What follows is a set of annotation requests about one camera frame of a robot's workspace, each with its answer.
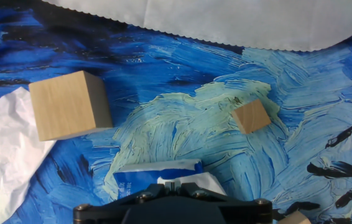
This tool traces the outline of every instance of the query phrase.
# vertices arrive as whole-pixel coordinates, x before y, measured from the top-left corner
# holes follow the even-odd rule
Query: blue painted fabric
[[[196,158],[229,196],[267,198],[279,217],[352,223],[352,38],[231,47],[0,0],[0,97],[79,70],[104,80],[114,128],[58,141],[6,223],[71,223],[73,207],[116,199],[123,165]],[[272,124],[242,135],[229,112],[254,98]]]

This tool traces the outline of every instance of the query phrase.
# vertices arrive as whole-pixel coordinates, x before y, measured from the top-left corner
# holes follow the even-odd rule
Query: dark blue paint
[[[352,40],[343,44],[352,52]],[[296,54],[301,60],[311,60],[337,50]],[[0,97],[20,86],[27,88],[29,82],[86,70],[104,80],[115,127],[140,103],[161,93],[193,96],[202,84],[214,79],[223,82],[216,77],[243,70],[243,78],[270,83],[269,98],[280,105],[283,96],[277,94],[278,74],[243,59],[243,53],[243,48],[143,30],[39,0],[0,0]],[[289,63],[289,58],[275,54],[274,60],[285,64],[278,68],[280,73],[310,75]],[[352,80],[352,54],[343,62],[343,71]],[[292,78],[284,81],[297,82]],[[343,94],[352,99],[352,87]],[[281,108],[279,117],[295,129],[303,113]],[[106,131],[105,139],[114,147],[94,146],[82,138],[56,143],[31,179],[25,202],[6,223],[70,223],[72,208],[79,203],[108,203],[102,184],[119,151],[112,139],[115,130]]]

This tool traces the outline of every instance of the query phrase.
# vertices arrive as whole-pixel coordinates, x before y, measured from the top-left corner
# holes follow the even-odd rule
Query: crumpled white paper
[[[0,223],[23,203],[30,178],[54,144],[39,141],[27,90],[0,98]]]
[[[352,36],[352,0],[43,0],[221,44],[320,50]]]
[[[225,190],[221,187],[218,179],[210,174],[204,172],[202,174],[189,175],[186,177],[179,177],[172,180],[164,180],[161,177],[158,178],[157,184],[165,184],[166,182],[177,182],[180,184],[184,183],[196,183],[199,187],[216,192],[218,194],[226,195]]]

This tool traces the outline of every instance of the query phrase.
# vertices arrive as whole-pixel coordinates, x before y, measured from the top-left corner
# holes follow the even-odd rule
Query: small wooden cube
[[[102,79],[84,71],[29,85],[40,141],[113,127]]]
[[[231,112],[239,130],[249,134],[271,123],[260,100],[252,101]]]
[[[301,212],[297,211],[286,218],[283,218],[278,224],[312,224],[310,220]]]

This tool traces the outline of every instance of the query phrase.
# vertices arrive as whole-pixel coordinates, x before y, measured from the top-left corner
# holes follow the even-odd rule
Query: light blue brush strokes
[[[241,71],[220,76],[195,94],[163,94],[141,104],[113,137],[121,150],[104,189],[115,198],[111,174],[125,164],[198,157],[232,197],[265,197],[284,210],[295,201],[319,203],[318,210],[302,211],[318,222],[352,217],[352,202],[335,208],[352,189],[352,178],[329,180],[306,171],[310,162],[352,164],[352,136],[325,149],[330,138],[352,125],[352,79],[345,64],[350,57],[346,45],[311,54],[246,49]],[[264,103],[272,124],[242,135],[229,112],[238,105],[234,97],[246,103],[253,96]],[[281,105],[278,116],[273,101]],[[105,135],[87,139],[99,144]]]

